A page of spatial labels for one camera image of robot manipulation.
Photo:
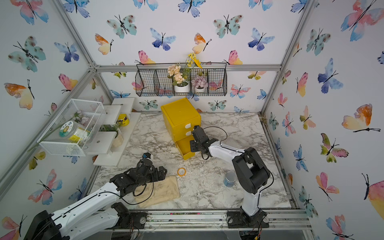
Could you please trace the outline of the small green plant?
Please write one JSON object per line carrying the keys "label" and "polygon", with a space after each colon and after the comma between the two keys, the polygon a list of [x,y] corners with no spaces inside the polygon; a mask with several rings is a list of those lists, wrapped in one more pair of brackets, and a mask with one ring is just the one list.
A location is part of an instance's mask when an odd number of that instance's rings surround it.
{"label": "small green plant", "polygon": [[102,125],[100,128],[100,132],[116,132],[119,134],[119,124],[114,125]]}

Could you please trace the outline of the white stepped shelf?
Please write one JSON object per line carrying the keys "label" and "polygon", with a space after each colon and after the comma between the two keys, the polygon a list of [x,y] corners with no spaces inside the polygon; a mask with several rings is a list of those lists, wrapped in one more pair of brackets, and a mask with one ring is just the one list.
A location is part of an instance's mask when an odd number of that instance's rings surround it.
{"label": "white stepped shelf", "polygon": [[133,112],[134,98],[116,98],[105,108],[105,118],[102,125],[118,124],[120,114],[127,114],[130,123],[127,126],[119,127],[119,134],[116,132],[98,132],[88,149],[88,155],[96,157],[95,166],[116,167],[119,165],[123,152],[128,141],[139,121],[140,113]]}

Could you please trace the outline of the peach flowers white pot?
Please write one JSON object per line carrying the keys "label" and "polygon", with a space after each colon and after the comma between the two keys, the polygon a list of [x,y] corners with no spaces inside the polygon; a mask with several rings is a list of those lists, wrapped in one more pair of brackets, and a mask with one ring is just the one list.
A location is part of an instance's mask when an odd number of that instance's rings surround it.
{"label": "peach flowers white pot", "polygon": [[176,94],[186,94],[191,91],[190,69],[180,65],[168,67],[168,78],[172,79],[172,85]]}

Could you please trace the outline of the yellow artificial flower stem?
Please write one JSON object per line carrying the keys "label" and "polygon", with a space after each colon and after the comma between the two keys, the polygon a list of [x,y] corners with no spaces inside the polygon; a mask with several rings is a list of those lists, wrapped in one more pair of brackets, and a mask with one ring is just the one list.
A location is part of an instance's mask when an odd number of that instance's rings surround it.
{"label": "yellow artificial flower stem", "polygon": [[197,58],[197,55],[195,53],[190,53],[186,58],[184,73],[188,75],[191,72],[191,70],[195,67],[202,69],[202,63]]}

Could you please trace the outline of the orange tape roll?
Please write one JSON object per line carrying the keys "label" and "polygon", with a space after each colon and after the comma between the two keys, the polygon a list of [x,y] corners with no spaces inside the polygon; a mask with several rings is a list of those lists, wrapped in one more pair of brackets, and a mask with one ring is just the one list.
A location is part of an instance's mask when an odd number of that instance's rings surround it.
{"label": "orange tape roll", "polygon": [[184,177],[186,175],[187,171],[185,168],[179,168],[177,171],[177,174],[179,177]]}

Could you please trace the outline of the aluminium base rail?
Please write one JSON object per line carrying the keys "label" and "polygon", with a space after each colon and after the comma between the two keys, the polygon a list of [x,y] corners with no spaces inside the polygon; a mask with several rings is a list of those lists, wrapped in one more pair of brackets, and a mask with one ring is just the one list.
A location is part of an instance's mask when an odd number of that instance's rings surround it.
{"label": "aluminium base rail", "polygon": [[95,233],[106,229],[145,231],[263,231],[303,230],[312,226],[303,210],[266,209],[254,220],[246,220],[236,210],[152,210],[126,211],[115,218],[115,209],[91,215],[90,227]]}

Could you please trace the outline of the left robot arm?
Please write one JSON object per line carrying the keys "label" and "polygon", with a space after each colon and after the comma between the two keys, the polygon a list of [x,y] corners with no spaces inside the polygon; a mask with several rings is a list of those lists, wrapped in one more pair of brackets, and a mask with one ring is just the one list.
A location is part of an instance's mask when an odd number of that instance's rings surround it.
{"label": "left robot arm", "polygon": [[26,240],[84,240],[102,230],[125,227],[141,230],[141,214],[134,217],[123,198],[136,188],[163,181],[167,175],[163,166],[154,167],[148,158],[139,160],[135,168],[115,175],[97,191],[78,202],[53,213],[37,214],[25,235]]}

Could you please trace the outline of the yellow three-drawer cabinet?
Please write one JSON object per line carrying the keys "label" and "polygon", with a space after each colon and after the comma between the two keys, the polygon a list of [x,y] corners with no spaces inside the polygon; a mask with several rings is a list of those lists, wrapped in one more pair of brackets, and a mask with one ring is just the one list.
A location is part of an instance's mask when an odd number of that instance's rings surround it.
{"label": "yellow three-drawer cabinet", "polygon": [[161,106],[166,129],[184,160],[195,156],[190,141],[194,139],[194,126],[200,126],[200,113],[187,98]]}

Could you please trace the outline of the green lid jar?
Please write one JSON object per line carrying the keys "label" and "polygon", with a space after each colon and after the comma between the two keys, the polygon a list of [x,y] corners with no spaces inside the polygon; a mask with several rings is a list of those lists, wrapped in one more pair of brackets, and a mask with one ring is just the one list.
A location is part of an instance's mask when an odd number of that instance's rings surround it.
{"label": "green lid jar", "polygon": [[71,143],[84,143],[89,135],[90,132],[75,121],[64,123],[59,131],[59,137]]}

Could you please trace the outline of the clear acrylic box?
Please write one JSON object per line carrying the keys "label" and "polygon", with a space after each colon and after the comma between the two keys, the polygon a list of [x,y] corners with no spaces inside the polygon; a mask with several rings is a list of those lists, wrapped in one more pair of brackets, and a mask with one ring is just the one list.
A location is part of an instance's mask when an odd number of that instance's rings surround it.
{"label": "clear acrylic box", "polygon": [[71,99],[39,138],[51,155],[84,157],[106,117],[102,102]]}

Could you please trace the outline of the purple flowers small pot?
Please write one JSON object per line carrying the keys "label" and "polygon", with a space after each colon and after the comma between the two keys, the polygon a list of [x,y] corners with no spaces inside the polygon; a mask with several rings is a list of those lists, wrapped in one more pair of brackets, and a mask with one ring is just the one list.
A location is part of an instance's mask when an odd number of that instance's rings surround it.
{"label": "purple flowers small pot", "polygon": [[203,76],[196,76],[193,80],[192,80],[192,86],[194,87],[195,89],[195,92],[197,93],[204,93],[208,86],[209,86],[209,83],[207,81],[207,79]]}

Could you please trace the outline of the blue tin can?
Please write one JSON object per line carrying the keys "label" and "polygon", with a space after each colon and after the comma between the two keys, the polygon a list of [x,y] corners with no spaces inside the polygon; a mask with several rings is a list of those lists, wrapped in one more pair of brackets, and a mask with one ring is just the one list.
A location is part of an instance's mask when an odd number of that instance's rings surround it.
{"label": "blue tin can", "polygon": [[223,183],[226,187],[231,188],[237,181],[237,175],[233,171],[229,171],[225,174]]}

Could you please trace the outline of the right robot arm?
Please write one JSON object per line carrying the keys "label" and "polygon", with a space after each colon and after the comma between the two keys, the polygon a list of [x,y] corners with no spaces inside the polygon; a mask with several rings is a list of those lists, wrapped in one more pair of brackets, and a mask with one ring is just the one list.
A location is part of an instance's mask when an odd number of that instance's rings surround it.
{"label": "right robot arm", "polygon": [[190,141],[192,152],[200,152],[208,158],[218,158],[233,164],[235,175],[245,191],[243,203],[238,211],[227,212],[227,224],[230,229],[263,227],[267,228],[267,213],[260,206],[260,196],[266,190],[272,172],[267,168],[256,149],[238,149],[222,144],[218,139],[210,139],[205,129],[194,126],[193,140]]}

